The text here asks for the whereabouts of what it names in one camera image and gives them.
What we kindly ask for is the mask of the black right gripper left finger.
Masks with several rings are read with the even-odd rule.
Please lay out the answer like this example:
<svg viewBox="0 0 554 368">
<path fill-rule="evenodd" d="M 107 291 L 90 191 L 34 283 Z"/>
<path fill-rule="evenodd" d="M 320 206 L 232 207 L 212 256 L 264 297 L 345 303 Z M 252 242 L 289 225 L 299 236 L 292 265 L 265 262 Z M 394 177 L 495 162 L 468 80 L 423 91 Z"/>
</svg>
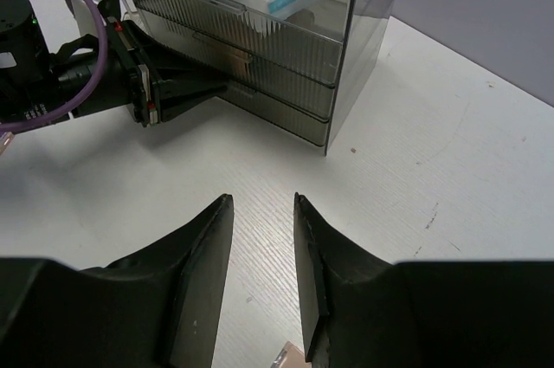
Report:
<svg viewBox="0 0 554 368">
<path fill-rule="evenodd" d="M 209 367 L 233 236 L 222 195 L 104 268 L 1 260 L 4 367 Z"/>
</svg>

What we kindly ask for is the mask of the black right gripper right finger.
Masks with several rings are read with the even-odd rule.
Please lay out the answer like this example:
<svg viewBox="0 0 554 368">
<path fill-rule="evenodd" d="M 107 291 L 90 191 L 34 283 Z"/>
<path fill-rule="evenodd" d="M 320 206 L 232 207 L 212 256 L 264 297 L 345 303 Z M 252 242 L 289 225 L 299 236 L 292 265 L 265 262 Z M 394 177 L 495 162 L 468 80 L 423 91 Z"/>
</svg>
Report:
<svg viewBox="0 0 554 368">
<path fill-rule="evenodd" d="M 306 361 L 314 367 L 550 367 L 551 261 L 389 263 L 294 198 Z"/>
</svg>

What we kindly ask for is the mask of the clear acrylic drawer organizer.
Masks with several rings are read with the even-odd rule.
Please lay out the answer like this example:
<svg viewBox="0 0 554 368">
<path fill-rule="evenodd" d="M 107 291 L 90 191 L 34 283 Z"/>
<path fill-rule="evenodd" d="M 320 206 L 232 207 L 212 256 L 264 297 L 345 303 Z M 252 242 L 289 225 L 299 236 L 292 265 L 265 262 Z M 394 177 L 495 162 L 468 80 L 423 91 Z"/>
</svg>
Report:
<svg viewBox="0 0 554 368">
<path fill-rule="evenodd" d="M 169 48 L 224 72 L 224 99 L 327 150 L 377 63 L 395 0 L 319 0 L 287 19 L 233 0 L 123 0 Z"/>
</svg>

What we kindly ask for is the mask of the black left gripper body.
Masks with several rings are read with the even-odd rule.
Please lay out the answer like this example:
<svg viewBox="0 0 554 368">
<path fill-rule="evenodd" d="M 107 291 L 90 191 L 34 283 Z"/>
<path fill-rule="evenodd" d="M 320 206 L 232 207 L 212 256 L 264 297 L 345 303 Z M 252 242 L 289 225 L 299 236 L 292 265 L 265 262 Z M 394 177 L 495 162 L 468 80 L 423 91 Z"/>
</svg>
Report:
<svg viewBox="0 0 554 368">
<path fill-rule="evenodd" d="M 71 0 L 65 0 L 73 15 Z M 97 37 L 84 35 L 62 45 L 52 55 L 55 84 L 49 89 L 47 123 L 79 118 L 115 107 L 129 106 L 142 126 L 161 123 L 162 82 L 147 65 L 125 21 L 99 13 L 92 0 L 83 0 L 93 17 Z"/>
</svg>

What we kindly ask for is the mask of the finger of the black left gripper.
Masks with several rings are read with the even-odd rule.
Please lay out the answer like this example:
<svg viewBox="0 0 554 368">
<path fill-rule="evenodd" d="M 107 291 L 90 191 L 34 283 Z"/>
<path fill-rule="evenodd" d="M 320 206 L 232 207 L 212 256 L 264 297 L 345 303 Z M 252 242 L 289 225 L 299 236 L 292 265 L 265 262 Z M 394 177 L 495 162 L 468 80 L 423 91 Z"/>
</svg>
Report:
<svg viewBox="0 0 554 368">
<path fill-rule="evenodd" d="M 147 65 L 153 68 L 157 75 L 164 79 L 186 78 L 201 82 L 226 82 L 228 76 L 214 68 L 208 67 L 187 56 L 168 48 L 146 34 L 135 22 L 125 21 L 125 31 L 132 35 L 147 60 Z"/>
<path fill-rule="evenodd" d="M 227 90 L 223 82 L 187 82 L 167 87 L 160 94 L 160 121 L 169 122 L 206 100 L 225 94 Z"/>
</svg>

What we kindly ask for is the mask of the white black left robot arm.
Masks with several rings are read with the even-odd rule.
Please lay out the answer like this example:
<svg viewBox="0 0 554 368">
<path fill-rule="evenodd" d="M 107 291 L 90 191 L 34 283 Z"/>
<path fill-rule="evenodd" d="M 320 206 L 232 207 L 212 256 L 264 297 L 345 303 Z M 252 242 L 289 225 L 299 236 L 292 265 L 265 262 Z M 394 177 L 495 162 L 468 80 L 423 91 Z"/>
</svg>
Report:
<svg viewBox="0 0 554 368">
<path fill-rule="evenodd" d="M 72 0 L 65 0 L 72 10 Z M 1 0 L 1 131 L 18 134 L 116 107 L 168 122 L 228 89 L 226 74 L 122 18 L 119 0 L 81 0 L 93 33 L 48 50 L 30 0 Z"/>
</svg>

